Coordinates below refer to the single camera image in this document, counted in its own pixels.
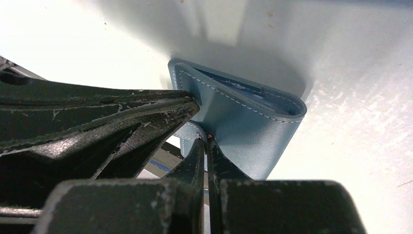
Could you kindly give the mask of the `blue card holder wallet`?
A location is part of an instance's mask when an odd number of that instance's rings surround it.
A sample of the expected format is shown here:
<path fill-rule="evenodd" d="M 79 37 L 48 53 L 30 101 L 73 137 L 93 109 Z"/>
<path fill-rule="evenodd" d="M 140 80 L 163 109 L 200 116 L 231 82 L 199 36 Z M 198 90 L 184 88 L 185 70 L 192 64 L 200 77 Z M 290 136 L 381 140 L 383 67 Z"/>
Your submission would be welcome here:
<path fill-rule="evenodd" d="M 174 58 L 168 63 L 175 90 L 191 93 L 199 112 L 175 136 L 183 156 L 211 133 L 224 153 L 255 180 L 268 178 L 303 120 L 296 95 Z"/>

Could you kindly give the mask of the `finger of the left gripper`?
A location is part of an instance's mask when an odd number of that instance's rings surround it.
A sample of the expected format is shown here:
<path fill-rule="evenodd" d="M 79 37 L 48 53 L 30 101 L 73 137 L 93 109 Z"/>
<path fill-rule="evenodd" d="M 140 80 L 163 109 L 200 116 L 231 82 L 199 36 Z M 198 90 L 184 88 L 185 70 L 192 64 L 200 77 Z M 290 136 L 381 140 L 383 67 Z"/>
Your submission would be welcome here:
<path fill-rule="evenodd" d="M 72 179 L 134 178 L 199 111 L 190 97 L 0 113 L 0 204 L 40 209 Z"/>
<path fill-rule="evenodd" d="M 59 83 L 0 73 L 0 108 L 10 111 L 53 111 L 117 104 L 169 104 L 194 110 L 187 91 L 110 89 Z"/>

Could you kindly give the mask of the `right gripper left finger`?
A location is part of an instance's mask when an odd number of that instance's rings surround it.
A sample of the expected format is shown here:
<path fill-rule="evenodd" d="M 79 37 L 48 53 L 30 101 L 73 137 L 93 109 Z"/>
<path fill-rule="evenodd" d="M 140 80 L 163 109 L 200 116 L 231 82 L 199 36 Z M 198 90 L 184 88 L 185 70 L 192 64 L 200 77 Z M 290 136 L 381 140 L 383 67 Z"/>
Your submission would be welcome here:
<path fill-rule="evenodd" d="M 202 234 L 205 144 L 160 179 L 69 180 L 49 195 L 35 234 Z"/>

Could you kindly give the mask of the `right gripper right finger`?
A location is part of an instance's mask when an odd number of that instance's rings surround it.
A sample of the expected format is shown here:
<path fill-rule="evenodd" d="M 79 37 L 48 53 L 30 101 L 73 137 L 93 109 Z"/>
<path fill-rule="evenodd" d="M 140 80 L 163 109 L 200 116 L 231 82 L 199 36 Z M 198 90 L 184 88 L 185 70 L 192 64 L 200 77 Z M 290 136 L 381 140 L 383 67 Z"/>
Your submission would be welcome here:
<path fill-rule="evenodd" d="M 213 234 L 363 234 L 347 190 L 332 180 L 253 180 L 207 137 Z"/>

